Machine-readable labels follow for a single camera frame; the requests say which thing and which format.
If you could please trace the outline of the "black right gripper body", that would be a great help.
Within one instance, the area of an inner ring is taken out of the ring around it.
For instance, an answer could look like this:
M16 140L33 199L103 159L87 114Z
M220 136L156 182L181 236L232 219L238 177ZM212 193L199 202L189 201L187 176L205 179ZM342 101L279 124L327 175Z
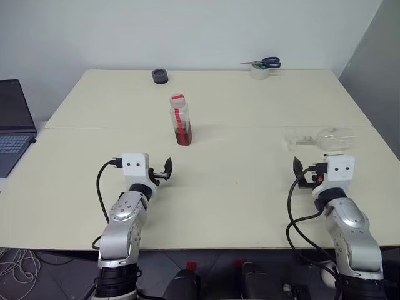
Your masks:
M306 179L306 173L312 173L311 181ZM324 175L327 173L327 163L319 162L312 166L303 168L303 165L298 163L298 185L300 188L316 188L324 180Z

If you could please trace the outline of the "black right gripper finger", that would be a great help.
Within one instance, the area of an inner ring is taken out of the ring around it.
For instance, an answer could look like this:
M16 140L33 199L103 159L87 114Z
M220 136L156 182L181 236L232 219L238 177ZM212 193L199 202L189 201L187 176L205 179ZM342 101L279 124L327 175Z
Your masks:
M292 168L296 179L302 181L304 179L303 165L296 156L293 157Z

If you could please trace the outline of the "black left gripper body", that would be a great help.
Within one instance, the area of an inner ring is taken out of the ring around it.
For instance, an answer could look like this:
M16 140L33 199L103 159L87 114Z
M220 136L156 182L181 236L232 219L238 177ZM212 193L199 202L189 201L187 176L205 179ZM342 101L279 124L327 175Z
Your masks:
M152 167L149 168L148 171L149 178L154 184L159 184L160 180L163 179L168 181L171 177L171 170L165 169L163 172L155 172Z

